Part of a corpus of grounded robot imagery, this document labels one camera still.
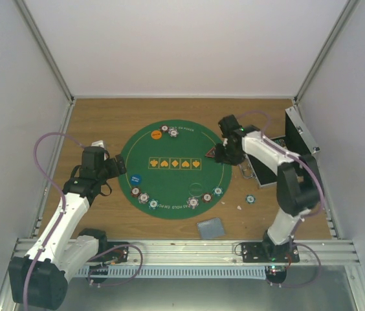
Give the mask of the black red all-in triangle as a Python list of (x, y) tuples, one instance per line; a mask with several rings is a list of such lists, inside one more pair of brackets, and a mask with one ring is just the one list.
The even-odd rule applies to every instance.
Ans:
[(208, 158), (214, 158), (215, 157), (215, 153), (216, 153), (216, 148), (213, 147), (211, 148), (205, 155), (205, 157), (208, 157)]

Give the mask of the blue small blind button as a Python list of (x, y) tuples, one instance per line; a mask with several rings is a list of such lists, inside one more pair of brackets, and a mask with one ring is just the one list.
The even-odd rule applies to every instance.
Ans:
[(138, 186), (142, 183), (142, 176), (140, 174), (133, 174), (129, 178), (129, 182), (132, 186)]

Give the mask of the green poker chip stack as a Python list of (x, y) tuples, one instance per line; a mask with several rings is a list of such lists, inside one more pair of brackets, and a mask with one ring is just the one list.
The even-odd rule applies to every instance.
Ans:
[(256, 201), (255, 197), (251, 194), (248, 194), (245, 199), (248, 204), (253, 204)]

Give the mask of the red poker chip stack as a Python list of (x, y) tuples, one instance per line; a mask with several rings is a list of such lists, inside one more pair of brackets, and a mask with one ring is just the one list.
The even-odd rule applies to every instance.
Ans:
[(201, 199), (204, 203), (210, 203), (213, 199), (213, 196), (211, 193), (204, 193), (202, 196), (201, 196)]

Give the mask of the blue poker chip stack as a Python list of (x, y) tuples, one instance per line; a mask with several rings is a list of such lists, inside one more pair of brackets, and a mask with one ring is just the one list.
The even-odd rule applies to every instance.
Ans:
[(196, 209), (199, 206), (199, 200), (196, 197), (190, 197), (187, 199), (187, 206)]

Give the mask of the orange big blind button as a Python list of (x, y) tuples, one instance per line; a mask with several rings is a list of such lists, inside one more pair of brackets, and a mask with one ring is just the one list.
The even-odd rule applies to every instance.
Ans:
[(160, 130), (153, 130), (151, 132), (151, 138), (154, 140), (159, 140), (162, 138), (162, 132)]

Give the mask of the blue playing card deck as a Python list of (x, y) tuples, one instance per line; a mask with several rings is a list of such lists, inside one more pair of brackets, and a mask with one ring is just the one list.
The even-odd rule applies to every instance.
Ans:
[(198, 222), (197, 229), (202, 240), (213, 240), (226, 234), (220, 218)]

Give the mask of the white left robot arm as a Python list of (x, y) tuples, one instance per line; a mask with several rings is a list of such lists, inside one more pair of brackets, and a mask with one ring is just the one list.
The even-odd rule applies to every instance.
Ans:
[(60, 202), (41, 236), (23, 257), (12, 258), (8, 265), (15, 303), (56, 310), (76, 272), (89, 259), (107, 258), (109, 246), (102, 238), (84, 235), (73, 245), (68, 242), (95, 198), (104, 195), (102, 187), (125, 173), (123, 157), (110, 157), (103, 141), (83, 148), (82, 162), (59, 191)]

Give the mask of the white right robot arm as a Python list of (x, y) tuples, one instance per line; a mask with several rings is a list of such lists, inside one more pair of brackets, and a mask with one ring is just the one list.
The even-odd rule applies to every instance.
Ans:
[(255, 126), (243, 127), (234, 115), (218, 122), (223, 142), (216, 144), (215, 162), (238, 165), (246, 156), (255, 157), (277, 177), (279, 211), (263, 234), (262, 255), (279, 261), (290, 249), (297, 227), (312, 217), (316, 206), (325, 204), (324, 190), (316, 159), (300, 155), (276, 144)]

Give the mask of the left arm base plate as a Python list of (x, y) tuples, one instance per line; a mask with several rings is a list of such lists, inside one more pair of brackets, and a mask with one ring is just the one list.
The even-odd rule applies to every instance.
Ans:
[(128, 244), (128, 242), (119, 241), (119, 242), (107, 242), (106, 250), (115, 248), (111, 250), (109, 253), (102, 255), (101, 257), (90, 259), (86, 262), (88, 265), (111, 265), (111, 264), (120, 264), (127, 262), (128, 251), (129, 248), (125, 247), (124, 244)]

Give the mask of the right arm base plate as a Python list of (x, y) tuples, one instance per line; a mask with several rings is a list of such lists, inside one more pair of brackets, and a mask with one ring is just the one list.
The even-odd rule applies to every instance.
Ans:
[(297, 263), (300, 261), (296, 246), (285, 243), (279, 246), (268, 245), (265, 242), (241, 242), (234, 247), (234, 253), (241, 256), (243, 262), (257, 263)]

